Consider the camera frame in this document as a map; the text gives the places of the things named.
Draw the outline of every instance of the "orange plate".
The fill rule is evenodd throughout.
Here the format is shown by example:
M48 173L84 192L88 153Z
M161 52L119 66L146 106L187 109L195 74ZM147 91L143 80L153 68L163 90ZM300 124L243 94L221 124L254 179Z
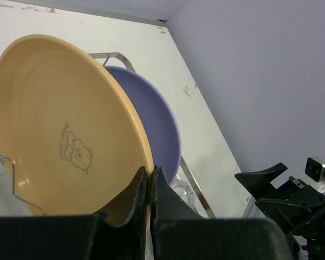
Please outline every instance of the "orange plate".
M153 171L143 125L119 84L47 35L22 37L0 57L0 150L15 162L19 195L47 215L93 213L140 166Z

